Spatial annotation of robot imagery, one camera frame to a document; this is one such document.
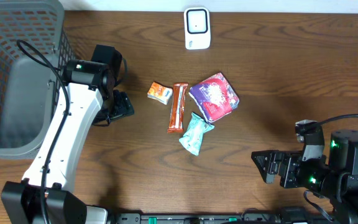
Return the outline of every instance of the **brown wrapper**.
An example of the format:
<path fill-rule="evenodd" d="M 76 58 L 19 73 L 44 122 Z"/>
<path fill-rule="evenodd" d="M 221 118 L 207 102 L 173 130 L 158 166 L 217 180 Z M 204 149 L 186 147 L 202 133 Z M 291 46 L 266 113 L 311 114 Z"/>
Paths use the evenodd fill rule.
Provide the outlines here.
<path fill-rule="evenodd" d="M 173 100 L 168 133 L 183 132 L 183 114 L 185 113 L 185 96 L 188 83 L 175 83 L 173 85 Z"/>

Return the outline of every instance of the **green connector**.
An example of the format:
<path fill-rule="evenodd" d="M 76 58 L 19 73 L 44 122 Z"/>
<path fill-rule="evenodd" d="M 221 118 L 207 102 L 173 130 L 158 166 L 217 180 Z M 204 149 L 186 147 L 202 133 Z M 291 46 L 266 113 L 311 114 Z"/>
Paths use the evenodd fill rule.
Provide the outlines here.
<path fill-rule="evenodd" d="M 157 224 L 157 218 L 149 218 L 149 224 Z"/>

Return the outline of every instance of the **white background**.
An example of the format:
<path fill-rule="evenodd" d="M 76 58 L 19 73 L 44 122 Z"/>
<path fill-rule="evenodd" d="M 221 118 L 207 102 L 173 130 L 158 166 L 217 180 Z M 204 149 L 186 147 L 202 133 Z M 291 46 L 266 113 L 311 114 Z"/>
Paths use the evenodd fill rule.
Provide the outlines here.
<path fill-rule="evenodd" d="M 358 0 L 60 0 L 66 10 L 358 13 Z"/>

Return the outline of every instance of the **wood grain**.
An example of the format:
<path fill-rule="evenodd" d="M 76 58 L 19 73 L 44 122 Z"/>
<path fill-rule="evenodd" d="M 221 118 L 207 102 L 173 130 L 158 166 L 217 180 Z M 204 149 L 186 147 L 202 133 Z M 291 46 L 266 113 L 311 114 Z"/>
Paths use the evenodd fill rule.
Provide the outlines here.
<path fill-rule="evenodd" d="M 252 151 L 300 150 L 294 123 L 358 113 L 358 15 L 212 13 L 207 50 L 184 48 L 183 14 L 66 12 L 65 30 L 78 58 L 96 44 L 127 59 L 127 91 L 135 115 L 92 127 L 78 165 L 75 195 L 87 204 L 144 213 L 241 213 L 304 205 L 304 189 L 264 184 Z M 204 135 L 192 156 L 167 134 L 170 102 L 146 97 L 153 81 L 190 86 L 223 72 L 241 102 Z M 194 111 L 186 98 L 185 128 Z M 324 126 L 358 129 L 358 119 Z M 0 193 L 20 181 L 30 161 L 0 160 Z M 326 200 L 319 202 L 325 209 Z M 0 201 L 0 223 L 7 223 Z"/>

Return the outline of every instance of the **food packet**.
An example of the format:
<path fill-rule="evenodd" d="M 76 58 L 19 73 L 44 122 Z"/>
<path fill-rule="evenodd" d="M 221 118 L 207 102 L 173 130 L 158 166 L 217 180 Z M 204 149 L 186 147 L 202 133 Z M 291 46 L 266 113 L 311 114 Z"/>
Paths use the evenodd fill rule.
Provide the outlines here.
<path fill-rule="evenodd" d="M 212 124 L 208 124 L 203 118 L 195 113 L 191 114 L 191 121 L 186 133 L 179 139 L 181 145 L 193 155 L 198 156 L 203 142 L 204 133 L 214 129 Z"/>
<path fill-rule="evenodd" d="M 183 132 L 183 114 L 185 113 L 185 93 L 187 83 L 173 84 L 173 100 L 168 133 Z"/>
<path fill-rule="evenodd" d="M 209 123 L 231 113 L 240 102 L 239 97 L 220 72 L 191 87 L 189 95 L 196 101 Z"/>
<path fill-rule="evenodd" d="M 169 99 L 172 96 L 172 89 L 162 86 L 156 82 L 153 82 L 149 91 L 147 92 L 147 97 L 151 99 L 158 100 L 159 102 L 167 105 Z"/>

